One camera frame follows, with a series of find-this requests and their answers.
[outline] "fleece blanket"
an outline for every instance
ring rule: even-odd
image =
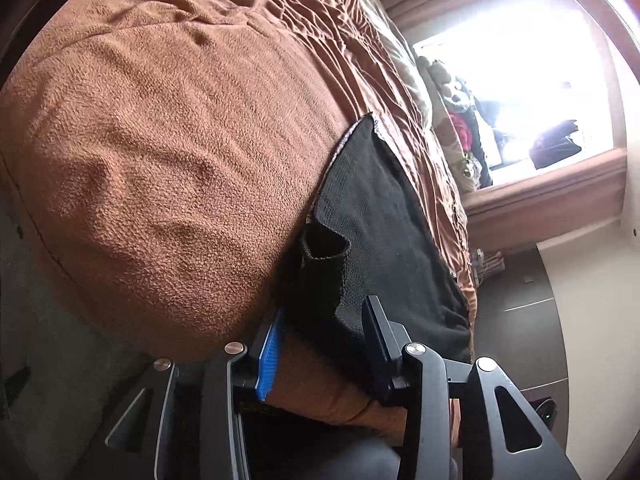
[[[68,308],[197,360],[252,333],[335,143],[369,111],[473,319],[456,186],[357,0],[70,0],[0,92],[0,177]],[[268,402],[404,427],[293,333]]]

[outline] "white wall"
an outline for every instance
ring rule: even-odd
[[[567,455],[605,480],[640,429],[640,251],[612,221],[538,245],[569,370]]]

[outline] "bed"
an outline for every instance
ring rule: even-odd
[[[23,349],[10,369],[33,368],[16,410],[41,478],[73,465],[110,389],[145,361],[140,351],[199,360],[255,329],[331,152],[368,112],[415,188],[472,326],[460,197],[412,53],[379,2],[70,0],[53,17],[0,92],[7,230],[14,222],[26,240],[14,240],[11,257],[33,253],[39,270],[24,264],[27,281],[43,272],[58,303],[87,322],[57,310],[46,322],[21,318],[43,309],[39,294],[10,315],[19,330],[3,328],[3,346],[9,337]],[[34,344],[36,326],[66,353]],[[76,337],[91,341],[84,357],[70,357]],[[68,387],[52,400],[42,385],[56,358],[113,367],[67,374],[76,386],[101,377],[94,400],[74,403]],[[370,400],[293,332],[268,403],[402,439],[403,410]],[[52,409],[56,420],[44,415]],[[81,436],[45,449],[61,425]]]

